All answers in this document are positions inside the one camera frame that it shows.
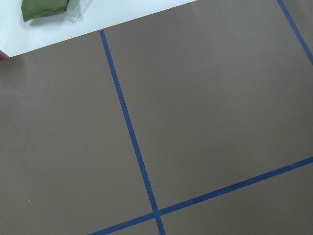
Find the clear plastic bag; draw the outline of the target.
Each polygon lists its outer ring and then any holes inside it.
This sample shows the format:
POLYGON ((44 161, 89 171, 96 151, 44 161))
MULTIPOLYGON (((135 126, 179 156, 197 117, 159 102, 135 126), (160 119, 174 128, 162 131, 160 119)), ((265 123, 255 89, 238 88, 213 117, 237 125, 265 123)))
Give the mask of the clear plastic bag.
POLYGON ((71 22, 77 22, 92 2, 93 0, 70 0, 64 14, 65 18, 71 22))

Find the white paper sheet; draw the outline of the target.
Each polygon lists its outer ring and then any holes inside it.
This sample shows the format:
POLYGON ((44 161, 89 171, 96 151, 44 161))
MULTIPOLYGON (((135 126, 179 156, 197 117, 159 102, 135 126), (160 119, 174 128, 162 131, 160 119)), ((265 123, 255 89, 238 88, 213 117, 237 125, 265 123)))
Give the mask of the white paper sheet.
POLYGON ((22 1, 0 2, 0 49, 9 57, 186 4, 185 0, 92 0, 79 19, 68 12, 24 22, 22 1))

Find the green folded cloth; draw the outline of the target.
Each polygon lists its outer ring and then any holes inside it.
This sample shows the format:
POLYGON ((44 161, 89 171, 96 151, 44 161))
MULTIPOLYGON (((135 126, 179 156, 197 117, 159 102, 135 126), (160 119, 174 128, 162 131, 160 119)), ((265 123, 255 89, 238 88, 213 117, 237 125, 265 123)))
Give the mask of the green folded cloth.
POLYGON ((23 0, 21 5, 23 21, 66 12, 68 4, 68 0, 23 0))

